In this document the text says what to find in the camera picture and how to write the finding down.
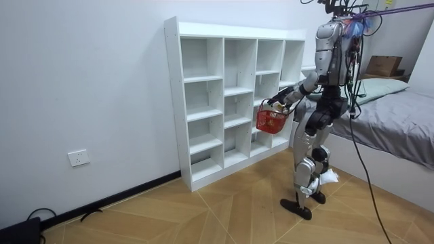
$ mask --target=gray blanket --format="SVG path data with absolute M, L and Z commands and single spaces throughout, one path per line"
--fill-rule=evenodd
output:
M 304 99 L 306 109 L 315 102 Z M 358 143 L 434 170 L 434 98 L 402 91 L 361 105 L 353 121 Z M 349 114 L 334 122 L 332 133 L 351 140 Z

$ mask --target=red plastic basket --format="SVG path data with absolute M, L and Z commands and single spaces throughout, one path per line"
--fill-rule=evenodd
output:
M 264 99 L 256 115 L 256 128 L 270 134 L 276 134 L 283 129 L 288 115 L 283 113 L 264 110 Z

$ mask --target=bed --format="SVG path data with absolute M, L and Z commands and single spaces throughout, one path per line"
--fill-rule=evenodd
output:
M 367 95 L 353 130 L 373 184 L 434 211 L 434 97 L 409 91 L 401 81 L 364 81 Z M 399 86 L 375 94 L 383 86 Z M 313 109 L 315 101 L 299 105 Z M 334 122 L 325 142 L 330 164 L 365 179 L 349 129 L 349 115 Z

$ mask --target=herringbone floor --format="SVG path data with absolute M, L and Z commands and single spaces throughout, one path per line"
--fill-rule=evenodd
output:
M 311 221 L 279 205 L 294 199 L 292 153 L 283 151 L 197 192 L 175 180 L 44 233 L 47 244 L 324 244 L 387 243 L 367 184 L 336 170 L 325 205 L 312 199 Z M 434 243 L 434 213 L 375 188 L 393 243 Z

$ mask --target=humanoid robot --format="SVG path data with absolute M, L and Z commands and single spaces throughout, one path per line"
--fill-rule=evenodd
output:
M 320 1 L 326 4 L 326 11 L 340 11 L 334 2 Z M 330 151 L 323 145 L 330 133 L 333 120 L 340 118 L 348 107 L 348 99 L 340 96 L 340 87 L 346 85 L 349 74 L 357 64 L 359 55 L 359 38 L 343 38 L 345 25 L 343 22 L 332 19 L 329 23 L 318 28 L 316 35 L 316 70 L 301 81 L 295 88 L 289 87 L 281 90 L 269 100 L 269 104 L 284 104 L 289 108 L 304 96 L 314 92 L 320 85 L 323 89 L 315 110 L 303 111 L 297 109 L 299 121 L 294 138 L 294 188 L 296 201 L 281 200 L 281 205 L 287 210 L 298 214 L 306 220 L 312 218 L 311 210 L 305 207 L 307 197 L 316 202 L 326 203 L 326 196 L 321 192 L 321 186 L 315 190 L 309 185 L 315 178 L 319 178 L 329 167 Z

